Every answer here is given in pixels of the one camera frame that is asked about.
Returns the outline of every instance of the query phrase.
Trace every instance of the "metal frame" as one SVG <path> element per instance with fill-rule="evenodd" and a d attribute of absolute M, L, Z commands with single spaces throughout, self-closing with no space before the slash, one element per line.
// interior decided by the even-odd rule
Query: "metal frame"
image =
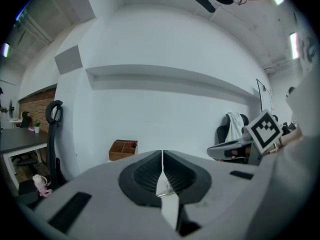
<path fill-rule="evenodd" d="M 46 146 L 47 146 L 47 143 L 43 143 L 43 144 L 40 144 L 40 145 L 35 145 L 35 146 L 31 146 L 31 147 L 27 147 L 27 148 L 23 148 L 23 149 L 19 149 L 19 150 L 16 150 L 16 151 L 12 151 L 12 152 L 8 152 L 8 153 L 4 153 L 3 154 L 3 159 L 4 159 L 4 162 L 5 162 L 5 166 L 6 166 L 7 170 L 8 170 L 10 178 L 11 178 L 11 180 L 12 180 L 12 182 L 15 185 L 17 190 L 19 190 L 19 183 L 18 183 L 17 178 L 15 176 L 17 173 L 16 173 L 15 167 L 14 167 L 12 161 L 11 161 L 11 157 L 14 157 L 14 156 L 17 156 L 17 155 L 20 155 L 20 154 L 24 154 L 24 153 L 27 153 L 27 152 L 30 152 L 30 151 L 35 151 L 35 153 L 37 155 L 37 158 L 38 158 L 38 161 L 41 164 L 42 160 L 41 160 L 39 149 L 45 148 Z"/>

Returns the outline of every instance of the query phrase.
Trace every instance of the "white towel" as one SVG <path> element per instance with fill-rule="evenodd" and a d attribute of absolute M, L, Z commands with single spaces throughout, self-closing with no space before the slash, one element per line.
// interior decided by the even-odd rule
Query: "white towel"
<path fill-rule="evenodd" d="M 230 142 L 242 138 L 241 129 L 244 127 L 244 120 L 239 113 L 228 112 L 230 117 L 230 127 L 225 142 Z"/>

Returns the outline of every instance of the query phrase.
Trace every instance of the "pink toy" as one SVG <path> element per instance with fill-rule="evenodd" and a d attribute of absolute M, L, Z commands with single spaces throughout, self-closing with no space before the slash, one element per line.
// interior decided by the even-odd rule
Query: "pink toy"
<path fill-rule="evenodd" d="M 32 177 L 34 181 L 35 187 L 39 191 L 39 195 L 41 197 L 48 197 L 52 193 L 52 189 L 48 189 L 47 187 L 51 184 L 51 182 L 48 183 L 46 177 L 43 177 L 39 174 L 36 174 Z"/>

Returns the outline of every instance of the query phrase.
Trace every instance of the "white table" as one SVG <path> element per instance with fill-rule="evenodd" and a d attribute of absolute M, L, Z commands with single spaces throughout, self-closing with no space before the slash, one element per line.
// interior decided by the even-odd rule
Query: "white table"
<path fill-rule="evenodd" d="M 22 119 L 9 120 L 9 123 L 11 123 L 12 128 L 15 128 L 16 124 L 21 124 L 22 123 Z"/>
<path fill-rule="evenodd" d="M 11 158 L 35 151 L 39 163 L 42 163 L 39 149 L 47 146 L 48 134 L 42 131 L 40 133 L 35 133 L 28 128 L 14 128 L 3 129 L 0 136 L 0 153 L 3 155 L 5 166 L 13 184 L 19 189 L 19 183 L 15 176 L 16 170 Z"/>

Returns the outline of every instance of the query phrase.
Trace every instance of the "cardboard box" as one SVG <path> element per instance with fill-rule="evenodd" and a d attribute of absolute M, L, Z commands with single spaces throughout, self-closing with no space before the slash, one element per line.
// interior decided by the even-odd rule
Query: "cardboard box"
<path fill-rule="evenodd" d="M 116 161 L 122 158 L 127 158 L 138 153 L 138 141 L 137 140 L 123 140 L 117 139 L 109 150 L 109 159 Z"/>

